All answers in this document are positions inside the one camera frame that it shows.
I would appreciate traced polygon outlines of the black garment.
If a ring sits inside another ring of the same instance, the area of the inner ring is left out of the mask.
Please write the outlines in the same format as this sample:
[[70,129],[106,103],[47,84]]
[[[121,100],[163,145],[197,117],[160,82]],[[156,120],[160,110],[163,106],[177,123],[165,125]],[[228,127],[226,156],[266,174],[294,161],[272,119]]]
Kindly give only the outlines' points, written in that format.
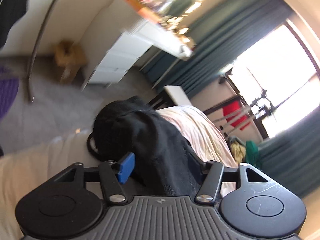
[[99,161],[135,154],[129,195],[193,198],[201,186],[188,168],[188,153],[194,152],[189,141],[137,96],[109,103],[98,113],[87,148]]

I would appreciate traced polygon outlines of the yellow knitted garment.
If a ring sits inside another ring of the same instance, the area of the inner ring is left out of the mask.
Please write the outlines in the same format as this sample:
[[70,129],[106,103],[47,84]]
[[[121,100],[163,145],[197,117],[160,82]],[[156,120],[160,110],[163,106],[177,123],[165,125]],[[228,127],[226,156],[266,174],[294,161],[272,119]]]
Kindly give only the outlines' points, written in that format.
[[231,154],[238,164],[243,163],[246,160],[245,146],[236,141],[231,143]]

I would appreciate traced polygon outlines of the green garment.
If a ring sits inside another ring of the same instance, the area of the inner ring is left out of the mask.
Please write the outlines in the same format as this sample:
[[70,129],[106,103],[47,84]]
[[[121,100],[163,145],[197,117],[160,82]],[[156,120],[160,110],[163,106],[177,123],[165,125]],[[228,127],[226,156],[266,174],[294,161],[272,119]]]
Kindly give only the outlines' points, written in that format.
[[253,141],[246,141],[246,163],[261,169],[261,158],[259,154],[259,149]]

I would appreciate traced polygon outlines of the white stool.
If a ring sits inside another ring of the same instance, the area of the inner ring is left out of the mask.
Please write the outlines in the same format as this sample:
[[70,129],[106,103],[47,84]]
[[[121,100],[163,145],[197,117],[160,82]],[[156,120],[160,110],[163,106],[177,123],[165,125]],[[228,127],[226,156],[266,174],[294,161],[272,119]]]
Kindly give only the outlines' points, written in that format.
[[192,103],[181,86],[164,86],[164,89],[148,103],[153,109],[189,105]]

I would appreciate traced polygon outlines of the teal curtain right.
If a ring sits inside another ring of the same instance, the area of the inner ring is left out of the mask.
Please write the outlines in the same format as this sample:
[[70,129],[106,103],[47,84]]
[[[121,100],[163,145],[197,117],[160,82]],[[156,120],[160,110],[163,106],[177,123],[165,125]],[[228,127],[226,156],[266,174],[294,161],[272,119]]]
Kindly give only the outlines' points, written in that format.
[[319,187],[319,108],[258,145],[261,169],[303,198]]

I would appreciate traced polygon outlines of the teal curtain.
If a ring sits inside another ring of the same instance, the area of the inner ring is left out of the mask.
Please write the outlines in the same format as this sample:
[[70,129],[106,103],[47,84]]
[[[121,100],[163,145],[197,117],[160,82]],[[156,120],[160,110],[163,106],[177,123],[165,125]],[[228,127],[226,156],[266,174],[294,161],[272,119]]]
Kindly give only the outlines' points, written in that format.
[[258,145],[261,169],[303,198],[319,187],[319,108]]
[[187,34],[196,46],[190,58],[176,60],[163,51],[142,72],[157,92],[177,85],[192,98],[292,13],[284,0],[223,1],[191,24]]

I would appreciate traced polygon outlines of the pink bed sheet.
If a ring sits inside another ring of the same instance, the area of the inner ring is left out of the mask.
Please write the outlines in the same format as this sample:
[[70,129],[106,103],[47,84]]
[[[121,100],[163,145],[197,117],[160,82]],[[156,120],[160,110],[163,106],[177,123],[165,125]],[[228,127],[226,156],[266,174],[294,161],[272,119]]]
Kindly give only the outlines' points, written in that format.
[[[237,167],[223,135],[199,109],[176,106],[160,109],[158,113],[176,126],[202,161],[214,160]],[[73,163],[98,165],[87,150],[89,134],[84,129],[1,157],[1,239],[22,238],[15,218],[15,207],[22,197]]]

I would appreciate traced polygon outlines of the white dressing table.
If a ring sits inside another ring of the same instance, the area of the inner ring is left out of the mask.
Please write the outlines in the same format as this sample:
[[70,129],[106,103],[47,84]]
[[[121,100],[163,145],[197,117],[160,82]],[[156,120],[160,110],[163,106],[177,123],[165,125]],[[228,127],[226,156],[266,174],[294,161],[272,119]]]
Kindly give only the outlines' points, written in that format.
[[80,44],[87,57],[83,87],[118,83],[152,46],[178,59],[192,54],[183,38],[155,23],[147,10],[136,10],[128,0],[114,0],[101,9]]

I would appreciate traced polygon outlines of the purple mat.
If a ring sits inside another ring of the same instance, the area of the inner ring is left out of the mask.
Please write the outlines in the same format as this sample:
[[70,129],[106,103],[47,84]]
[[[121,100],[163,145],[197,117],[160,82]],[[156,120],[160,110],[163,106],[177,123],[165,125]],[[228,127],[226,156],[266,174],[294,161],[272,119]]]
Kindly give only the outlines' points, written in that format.
[[0,89],[0,116],[1,120],[8,113],[12,104],[14,103],[18,89],[19,78],[17,74],[14,74],[9,68],[1,66],[1,89]]

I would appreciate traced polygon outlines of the teal curtain left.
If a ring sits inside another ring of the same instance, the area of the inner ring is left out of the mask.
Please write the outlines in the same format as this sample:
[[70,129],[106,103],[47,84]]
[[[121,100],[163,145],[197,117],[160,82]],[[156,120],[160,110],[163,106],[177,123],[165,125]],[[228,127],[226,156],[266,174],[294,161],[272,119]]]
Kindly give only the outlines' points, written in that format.
[[190,58],[176,60],[163,51],[142,72],[157,92],[177,85],[192,98],[292,13],[284,0],[223,1],[191,24],[187,34],[196,46]]

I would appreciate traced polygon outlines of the orange box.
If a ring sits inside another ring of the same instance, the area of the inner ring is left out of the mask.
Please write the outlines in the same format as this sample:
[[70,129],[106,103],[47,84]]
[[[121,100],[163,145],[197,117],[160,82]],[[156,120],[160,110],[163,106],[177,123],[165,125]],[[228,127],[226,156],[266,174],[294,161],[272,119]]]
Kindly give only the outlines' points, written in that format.
[[160,23],[161,17],[150,8],[151,0],[124,0],[135,12],[146,20],[153,23]]

